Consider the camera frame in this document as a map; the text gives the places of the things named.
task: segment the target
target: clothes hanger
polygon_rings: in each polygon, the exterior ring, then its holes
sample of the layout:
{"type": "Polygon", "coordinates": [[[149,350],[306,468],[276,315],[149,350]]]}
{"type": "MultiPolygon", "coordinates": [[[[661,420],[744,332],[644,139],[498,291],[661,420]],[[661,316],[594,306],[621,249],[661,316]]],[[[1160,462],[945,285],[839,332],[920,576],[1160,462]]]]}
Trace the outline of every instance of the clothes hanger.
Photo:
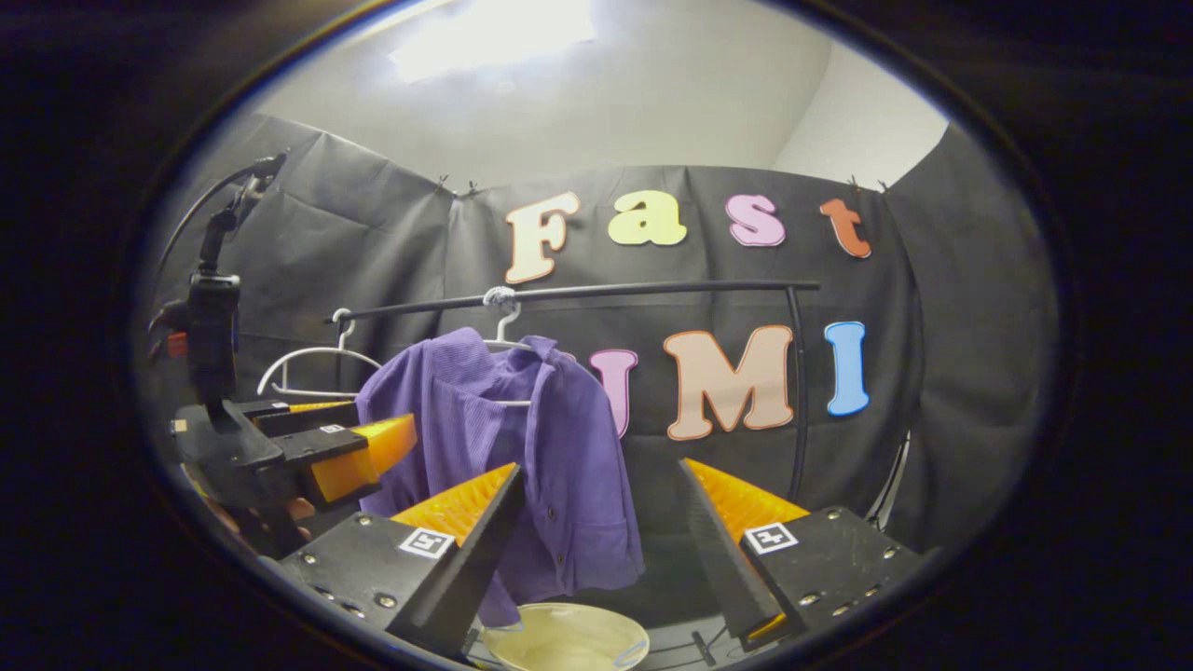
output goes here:
{"type": "MultiPolygon", "coordinates": [[[[506,347],[509,350],[526,350],[534,351],[530,345],[523,343],[512,343],[506,340],[506,326],[513,324],[518,315],[521,314],[521,303],[515,298],[514,290],[508,287],[494,287],[484,293],[483,303],[486,306],[513,306],[509,314],[501,318],[497,321],[497,337],[493,340],[483,340],[486,345],[490,347],[506,347]]],[[[497,401],[499,404],[507,407],[530,407],[530,401],[497,401]]]]}
{"type": "MultiPolygon", "coordinates": [[[[340,309],[335,310],[335,313],[332,314],[332,322],[333,324],[339,322],[340,316],[342,316],[345,314],[351,314],[351,312],[352,310],[350,310],[347,308],[340,308],[340,309]]],[[[270,377],[273,376],[273,373],[278,369],[278,367],[282,367],[282,386],[278,387],[277,382],[271,383],[271,386],[273,387],[273,390],[277,392],[277,393],[279,393],[279,394],[289,394],[289,395],[296,395],[296,396],[316,396],[316,398],[321,398],[321,399],[354,399],[354,398],[357,398],[356,394],[348,393],[348,392],[313,392],[313,390],[307,390],[307,389],[291,389],[288,386],[289,384],[289,373],[290,373],[290,359],[292,359],[295,357],[303,356],[303,355],[315,355],[315,353],[342,355],[342,356],[352,357],[352,358],[356,358],[356,359],[360,359],[360,361],[363,361],[363,362],[372,365],[373,368],[379,369],[381,364],[377,363],[377,362],[375,362],[373,359],[371,359],[371,358],[369,358],[369,357],[366,357],[366,356],[364,356],[364,355],[361,355],[359,352],[353,352],[352,350],[345,349],[345,346],[344,346],[345,340],[347,340],[348,336],[351,336],[352,332],[356,331],[356,330],[357,330],[357,322],[356,321],[348,321],[348,327],[342,333],[340,333],[340,338],[339,338],[339,341],[338,341],[338,344],[336,344],[335,347],[307,347],[304,350],[295,350],[295,351],[285,355],[284,357],[279,358],[278,361],[273,362],[273,365],[271,365],[268,369],[266,369],[265,375],[261,376],[261,381],[256,384],[256,395],[260,396],[265,392],[265,383],[270,381],[270,377]]]]}

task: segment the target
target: white bowl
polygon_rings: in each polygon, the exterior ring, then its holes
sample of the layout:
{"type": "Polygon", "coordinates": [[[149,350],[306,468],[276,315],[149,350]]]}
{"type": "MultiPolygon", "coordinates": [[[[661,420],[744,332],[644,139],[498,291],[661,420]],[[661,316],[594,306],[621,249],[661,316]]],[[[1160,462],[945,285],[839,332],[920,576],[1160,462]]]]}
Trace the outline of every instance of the white bowl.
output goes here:
{"type": "Polygon", "coordinates": [[[650,652],[647,630],[608,610],[532,603],[518,611],[518,624],[481,633],[489,652],[514,671],[626,671],[650,652]]]}

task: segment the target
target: purple shirt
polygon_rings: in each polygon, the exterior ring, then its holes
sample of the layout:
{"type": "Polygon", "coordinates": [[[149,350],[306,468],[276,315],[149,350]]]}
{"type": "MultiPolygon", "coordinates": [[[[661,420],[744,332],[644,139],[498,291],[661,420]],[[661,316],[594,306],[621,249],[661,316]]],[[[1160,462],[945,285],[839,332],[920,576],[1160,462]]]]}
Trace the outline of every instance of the purple shirt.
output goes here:
{"type": "Polygon", "coordinates": [[[638,524],[608,396],[538,336],[532,351],[490,352],[472,328],[412,345],[357,396],[367,424],[414,413],[419,444],[360,510],[392,516],[509,462],[525,472],[526,510],[481,603],[481,622],[518,622],[517,604],[622,589],[643,572],[638,524]],[[530,400],[530,407],[496,401],[530,400]]]}

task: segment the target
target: clothing rack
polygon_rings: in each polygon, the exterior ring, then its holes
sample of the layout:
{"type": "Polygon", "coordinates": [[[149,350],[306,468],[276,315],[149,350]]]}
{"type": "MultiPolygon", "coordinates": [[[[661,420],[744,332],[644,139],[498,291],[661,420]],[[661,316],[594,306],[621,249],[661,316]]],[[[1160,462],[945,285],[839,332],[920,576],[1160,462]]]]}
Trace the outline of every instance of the clothing rack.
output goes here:
{"type": "MultiPolygon", "coordinates": [[[[586,298],[593,296],[641,296],[647,294],[692,294],[703,291],[783,291],[786,295],[787,309],[791,313],[791,326],[796,345],[796,466],[795,472],[791,474],[791,491],[787,495],[787,500],[795,500],[796,494],[799,492],[801,479],[803,478],[804,448],[808,444],[808,386],[806,371],[804,370],[804,331],[803,321],[801,320],[799,314],[798,293],[815,291],[818,289],[820,282],[804,279],[707,279],[703,282],[641,282],[632,284],[564,287],[560,289],[530,289],[526,291],[514,291],[513,300],[523,303],[530,303],[536,301],[586,298]]],[[[360,319],[435,312],[453,308],[470,308],[483,304],[484,296],[465,296],[459,298],[441,298],[438,301],[384,306],[359,312],[344,313],[340,310],[338,313],[338,319],[328,316],[323,319],[323,324],[338,324],[340,328],[344,328],[345,324],[360,319]]]]}

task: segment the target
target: blue letter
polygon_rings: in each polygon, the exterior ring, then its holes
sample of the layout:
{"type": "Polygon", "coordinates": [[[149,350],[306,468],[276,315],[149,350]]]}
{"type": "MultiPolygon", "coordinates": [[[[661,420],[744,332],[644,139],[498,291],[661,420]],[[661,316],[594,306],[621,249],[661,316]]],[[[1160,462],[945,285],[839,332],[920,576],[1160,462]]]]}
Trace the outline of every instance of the blue letter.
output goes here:
{"type": "Polygon", "coordinates": [[[861,339],[866,327],[860,321],[839,321],[824,327],[824,339],[833,343],[836,392],[828,402],[828,413],[851,414],[866,407],[870,396],[861,384],[861,339]]]}

